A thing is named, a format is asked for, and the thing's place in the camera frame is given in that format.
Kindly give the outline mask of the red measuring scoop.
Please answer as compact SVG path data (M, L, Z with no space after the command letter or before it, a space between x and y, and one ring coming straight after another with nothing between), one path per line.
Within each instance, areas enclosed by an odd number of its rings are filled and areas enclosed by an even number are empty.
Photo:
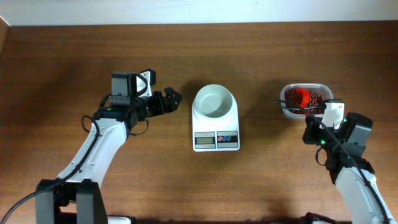
M303 109L306 109L307 106L310 103L311 100L311 95L310 95L310 91L308 89L305 88L297 88L296 89L297 93L300 93L302 96L301 102L299 104L299 106Z

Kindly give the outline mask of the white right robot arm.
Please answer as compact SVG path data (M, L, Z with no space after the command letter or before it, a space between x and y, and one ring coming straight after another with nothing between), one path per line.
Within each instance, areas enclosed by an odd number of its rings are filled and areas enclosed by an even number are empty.
M363 153L373 121L358 113L348 113L338 129L312 115L305 119L305 144L316 144L326 152L324 166L329 171L348 207L352 223L395 223L376 183L375 171Z

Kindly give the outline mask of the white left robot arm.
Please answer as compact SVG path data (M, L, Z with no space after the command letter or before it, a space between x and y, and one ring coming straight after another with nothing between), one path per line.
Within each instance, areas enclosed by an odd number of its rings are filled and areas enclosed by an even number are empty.
M174 112L182 95L171 87L140 97L107 95L90 118L88 137L65 170L41 180L35 198L37 223L134 223L129 216L106 213L100 187L118 149L132 128L149 117Z

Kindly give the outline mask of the white bowl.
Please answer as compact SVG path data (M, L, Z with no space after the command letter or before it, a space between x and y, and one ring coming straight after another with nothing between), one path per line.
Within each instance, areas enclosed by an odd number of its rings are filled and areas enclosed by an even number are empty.
M232 105L232 94L227 88L217 84L201 88L193 101L196 112L207 118L221 118L227 115Z

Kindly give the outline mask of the white digital kitchen scale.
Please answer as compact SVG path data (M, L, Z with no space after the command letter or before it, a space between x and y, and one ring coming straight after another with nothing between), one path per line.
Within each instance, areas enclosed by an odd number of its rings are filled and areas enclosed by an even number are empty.
M193 150L196 152L238 151L241 147L236 100L221 118L199 115L192 106Z

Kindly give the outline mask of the red adzuki beans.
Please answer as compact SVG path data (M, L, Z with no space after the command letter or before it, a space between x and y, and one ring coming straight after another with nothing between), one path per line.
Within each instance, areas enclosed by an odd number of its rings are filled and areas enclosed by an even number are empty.
M299 106L302 96L300 93L296 92L296 89L297 88L292 88L292 89L287 90L284 93L284 97L285 97L285 101L289 101L289 102L294 103ZM310 100L310 103L307 106L306 110L308 110L312 114L322 114L323 113L323 110L321 109L321 104L323 103L322 95L320 95L312 90L309 90L309 91L310 91L310 95L311 95L311 100Z

